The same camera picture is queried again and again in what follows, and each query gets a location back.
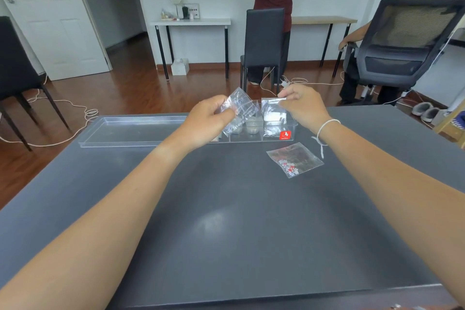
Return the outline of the person's right hand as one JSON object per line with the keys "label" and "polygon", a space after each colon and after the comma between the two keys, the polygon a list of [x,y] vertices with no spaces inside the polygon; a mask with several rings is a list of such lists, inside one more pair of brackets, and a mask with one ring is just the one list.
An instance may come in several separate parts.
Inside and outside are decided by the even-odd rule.
{"label": "person's right hand", "polygon": [[300,125],[317,134],[332,118],[326,110],[320,94],[309,86],[291,84],[278,93],[278,98],[294,100],[294,110],[288,111]]}

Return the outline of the person's left hand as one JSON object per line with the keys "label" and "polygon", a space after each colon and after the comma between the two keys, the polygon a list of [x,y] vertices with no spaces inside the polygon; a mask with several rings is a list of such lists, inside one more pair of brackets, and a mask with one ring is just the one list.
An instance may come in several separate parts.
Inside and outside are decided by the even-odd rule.
{"label": "person's left hand", "polygon": [[190,111],[178,133],[180,142],[189,152],[200,148],[218,137],[232,120],[217,120],[218,108],[227,99],[225,95],[216,95],[200,101]]}

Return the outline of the clear zip bag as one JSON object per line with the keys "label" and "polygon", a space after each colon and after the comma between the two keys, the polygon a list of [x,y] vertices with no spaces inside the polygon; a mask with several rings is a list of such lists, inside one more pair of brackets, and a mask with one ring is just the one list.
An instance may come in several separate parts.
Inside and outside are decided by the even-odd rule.
{"label": "clear zip bag", "polygon": [[264,121],[264,138],[280,138],[281,132],[287,131],[287,111],[279,104],[284,100],[284,98],[261,99],[261,114]]}
{"label": "clear zip bag", "polygon": [[241,130],[245,122],[253,117],[258,112],[257,105],[241,88],[237,88],[218,108],[217,113],[223,113],[227,109],[232,109],[235,112],[234,119],[225,126],[222,133],[226,137]]}

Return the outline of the person's right forearm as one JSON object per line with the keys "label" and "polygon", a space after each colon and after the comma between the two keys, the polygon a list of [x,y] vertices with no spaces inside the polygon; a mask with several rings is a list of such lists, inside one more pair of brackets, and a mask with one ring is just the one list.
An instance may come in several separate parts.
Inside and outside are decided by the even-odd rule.
{"label": "person's right forearm", "polygon": [[408,247],[465,310],[465,194],[331,119],[318,131]]}

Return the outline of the person's left forearm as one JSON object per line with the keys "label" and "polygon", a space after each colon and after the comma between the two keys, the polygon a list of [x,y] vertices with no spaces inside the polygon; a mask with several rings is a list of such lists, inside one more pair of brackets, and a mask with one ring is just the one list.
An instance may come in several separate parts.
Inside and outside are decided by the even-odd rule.
{"label": "person's left forearm", "polygon": [[0,310],[105,310],[169,178],[190,152],[177,129],[0,290]]}

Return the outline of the clear organizer box red label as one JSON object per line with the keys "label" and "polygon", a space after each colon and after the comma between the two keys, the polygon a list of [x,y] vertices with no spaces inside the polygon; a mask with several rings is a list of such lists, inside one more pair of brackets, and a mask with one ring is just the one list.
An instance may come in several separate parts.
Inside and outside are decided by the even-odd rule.
{"label": "clear organizer box red label", "polygon": [[[253,117],[262,117],[261,113],[261,100],[253,100],[254,104],[258,107],[258,112]],[[219,134],[218,137],[212,140],[212,143],[258,143],[258,142],[276,142],[276,141],[293,141],[295,137],[295,130],[298,126],[297,121],[287,111],[287,131],[281,132],[280,138],[263,137],[263,128],[260,129],[258,134],[249,135],[246,130],[243,130],[241,134],[231,134],[230,137],[226,137],[223,133]]]}

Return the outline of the zip bag of red-white beads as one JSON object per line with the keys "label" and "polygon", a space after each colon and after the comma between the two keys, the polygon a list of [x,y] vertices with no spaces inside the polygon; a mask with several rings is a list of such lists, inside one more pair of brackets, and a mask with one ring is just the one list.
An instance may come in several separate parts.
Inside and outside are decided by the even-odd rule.
{"label": "zip bag of red-white beads", "polygon": [[288,178],[294,178],[324,165],[324,162],[302,143],[294,143],[284,148],[267,151],[267,154]]}

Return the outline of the white tissue box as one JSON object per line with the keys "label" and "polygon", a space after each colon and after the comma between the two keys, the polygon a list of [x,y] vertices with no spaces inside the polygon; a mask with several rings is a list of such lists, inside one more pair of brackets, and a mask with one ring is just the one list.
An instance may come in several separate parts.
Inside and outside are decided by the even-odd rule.
{"label": "white tissue box", "polygon": [[173,76],[187,76],[190,71],[189,60],[187,58],[174,59],[171,64]]}

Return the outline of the black dining chair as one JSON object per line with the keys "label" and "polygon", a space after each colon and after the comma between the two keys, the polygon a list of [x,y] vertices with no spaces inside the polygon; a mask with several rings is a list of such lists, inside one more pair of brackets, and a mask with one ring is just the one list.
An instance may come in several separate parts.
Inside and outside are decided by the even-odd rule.
{"label": "black dining chair", "polygon": [[247,10],[245,49],[240,57],[240,87],[247,91],[248,70],[252,67],[270,67],[273,77],[271,88],[279,92],[281,80],[282,28],[284,8]]}
{"label": "black dining chair", "polygon": [[38,124],[32,115],[31,105],[26,104],[26,99],[22,95],[23,92],[32,89],[43,90],[61,121],[69,129],[66,120],[32,66],[11,19],[7,16],[0,16],[0,114],[28,151],[32,151],[30,145],[6,112],[2,101],[10,97],[16,98],[32,121]]}

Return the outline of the wooden table black legs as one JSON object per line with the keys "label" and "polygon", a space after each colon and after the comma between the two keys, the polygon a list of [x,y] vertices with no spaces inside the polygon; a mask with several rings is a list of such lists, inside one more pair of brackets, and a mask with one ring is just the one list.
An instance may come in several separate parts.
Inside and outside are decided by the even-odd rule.
{"label": "wooden table black legs", "polygon": [[349,34],[350,28],[353,24],[357,24],[358,19],[353,19],[349,17],[343,17],[339,15],[313,15],[313,16],[293,16],[292,25],[293,26],[313,26],[313,25],[328,25],[326,39],[319,61],[319,68],[322,68],[325,62],[325,57],[329,45],[329,40],[332,35],[334,25],[345,24],[346,30],[344,37]]}

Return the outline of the clear plastic lid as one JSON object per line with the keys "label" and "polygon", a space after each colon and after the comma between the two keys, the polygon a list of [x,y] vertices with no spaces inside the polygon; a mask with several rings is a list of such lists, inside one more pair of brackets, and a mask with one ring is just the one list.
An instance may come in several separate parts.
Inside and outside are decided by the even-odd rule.
{"label": "clear plastic lid", "polygon": [[77,138],[81,148],[156,147],[180,125],[186,114],[101,116]]}

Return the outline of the white table black legs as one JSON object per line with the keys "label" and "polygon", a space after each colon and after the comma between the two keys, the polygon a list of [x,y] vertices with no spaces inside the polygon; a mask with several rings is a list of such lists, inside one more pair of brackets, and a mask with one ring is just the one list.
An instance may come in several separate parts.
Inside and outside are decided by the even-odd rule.
{"label": "white table black legs", "polygon": [[181,20],[181,19],[159,19],[153,22],[149,22],[149,26],[155,27],[155,32],[156,32],[156,37],[160,49],[160,55],[161,55],[161,60],[162,60],[162,67],[164,71],[164,75],[166,78],[166,81],[169,82],[169,74],[168,74],[168,69],[167,69],[167,64],[166,64],[166,58],[165,58],[165,53],[164,53],[164,48],[163,48],[163,43],[161,40],[161,35],[160,35],[160,27],[165,27],[166,28],[166,35],[168,39],[168,44],[170,47],[170,55],[171,59],[174,60],[174,53],[172,49],[172,42],[171,42],[171,34],[170,34],[170,29],[169,27],[187,27],[187,26],[192,26],[192,27],[220,27],[222,26],[224,28],[224,45],[225,45],[225,79],[229,79],[229,72],[230,72],[230,62],[229,62],[229,27],[232,25],[231,19],[230,18],[201,18],[201,19],[194,19],[194,20]]}

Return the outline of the black mesh office chair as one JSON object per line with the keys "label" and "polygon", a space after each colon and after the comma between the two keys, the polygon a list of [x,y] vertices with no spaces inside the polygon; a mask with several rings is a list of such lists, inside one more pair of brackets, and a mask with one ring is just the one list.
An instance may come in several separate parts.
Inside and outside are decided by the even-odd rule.
{"label": "black mesh office chair", "polygon": [[464,16],[465,0],[381,0],[360,45],[346,45],[342,105],[395,105]]}

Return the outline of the light wooden furniture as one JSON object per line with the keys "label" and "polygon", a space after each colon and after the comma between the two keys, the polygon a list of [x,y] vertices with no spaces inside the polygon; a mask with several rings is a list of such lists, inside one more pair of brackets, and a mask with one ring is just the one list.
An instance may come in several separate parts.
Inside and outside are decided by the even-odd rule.
{"label": "light wooden furniture", "polygon": [[444,133],[452,138],[459,148],[465,149],[465,119],[463,123],[460,121],[463,116],[465,116],[465,99],[454,111],[446,115],[433,131],[439,135]]}

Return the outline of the white panel door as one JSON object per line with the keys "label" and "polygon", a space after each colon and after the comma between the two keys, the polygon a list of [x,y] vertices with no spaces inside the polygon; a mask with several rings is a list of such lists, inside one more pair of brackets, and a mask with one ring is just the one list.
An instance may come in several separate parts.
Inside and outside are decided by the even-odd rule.
{"label": "white panel door", "polygon": [[110,70],[85,0],[15,1],[6,6],[50,80]]}

